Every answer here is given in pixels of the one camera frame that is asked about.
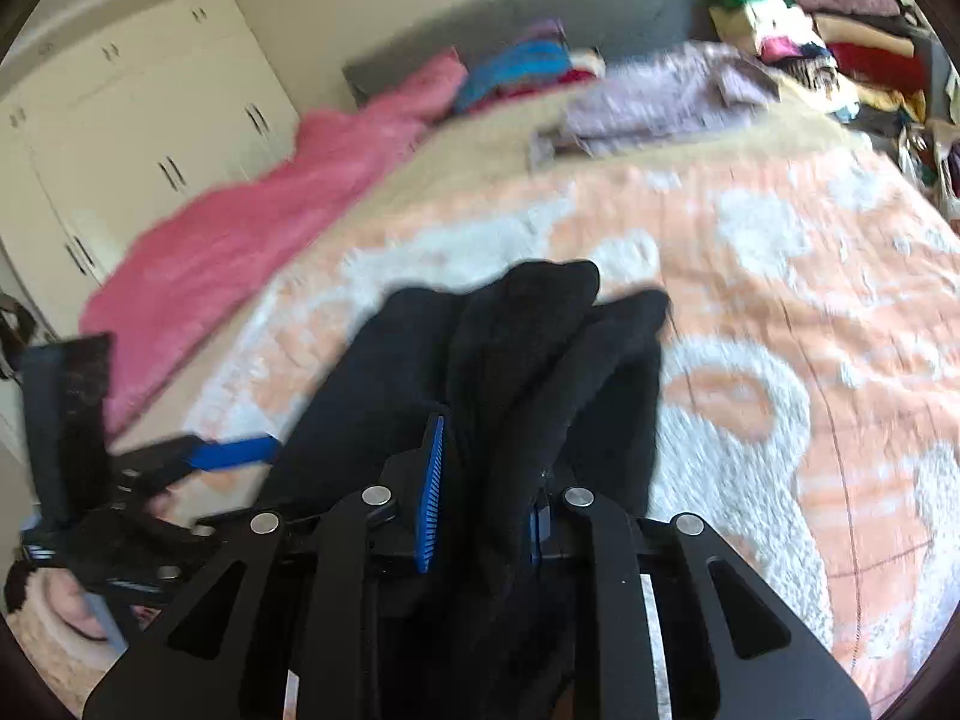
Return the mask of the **left hand painted nails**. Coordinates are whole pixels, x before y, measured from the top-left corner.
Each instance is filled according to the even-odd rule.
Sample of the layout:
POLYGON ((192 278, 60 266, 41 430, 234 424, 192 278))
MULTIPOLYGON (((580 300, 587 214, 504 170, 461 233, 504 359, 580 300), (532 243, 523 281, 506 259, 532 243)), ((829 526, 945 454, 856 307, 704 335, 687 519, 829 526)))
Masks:
POLYGON ((46 569, 43 594, 53 614, 70 629, 86 639, 107 639, 107 632, 86 601, 85 590, 70 572, 65 569, 46 569))

